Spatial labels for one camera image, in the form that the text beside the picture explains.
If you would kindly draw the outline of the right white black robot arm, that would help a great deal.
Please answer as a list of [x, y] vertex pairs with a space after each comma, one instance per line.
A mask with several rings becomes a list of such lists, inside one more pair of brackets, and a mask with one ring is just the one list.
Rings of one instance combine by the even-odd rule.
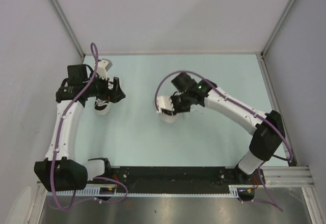
[[285, 139], [281, 115], [255, 110], [229, 96], [216, 84], [207, 79], [196, 82], [187, 73], [181, 72], [171, 83], [178, 94], [171, 96], [173, 114], [189, 112], [191, 106], [200, 105], [221, 113], [244, 128], [251, 136], [249, 149], [236, 165], [235, 179], [247, 184], [253, 172], [269, 161]]

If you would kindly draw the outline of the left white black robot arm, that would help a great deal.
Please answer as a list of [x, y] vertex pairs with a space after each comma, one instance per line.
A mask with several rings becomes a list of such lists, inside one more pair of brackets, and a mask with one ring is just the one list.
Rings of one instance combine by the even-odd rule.
[[57, 118], [52, 140], [43, 161], [37, 161], [34, 172], [50, 192], [83, 190], [88, 181], [101, 183], [112, 179], [107, 158], [93, 158], [86, 163], [75, 160], [75, 143], [81, 115], [89, 98], [95, 98], [94, 110], [105, 116], [113, 103], [126, 97], [118, 77], [108, 77], [110, 60], [99, 60], [93, 70], [86, 64], [68, 66], [68, 77], [56, 92]]

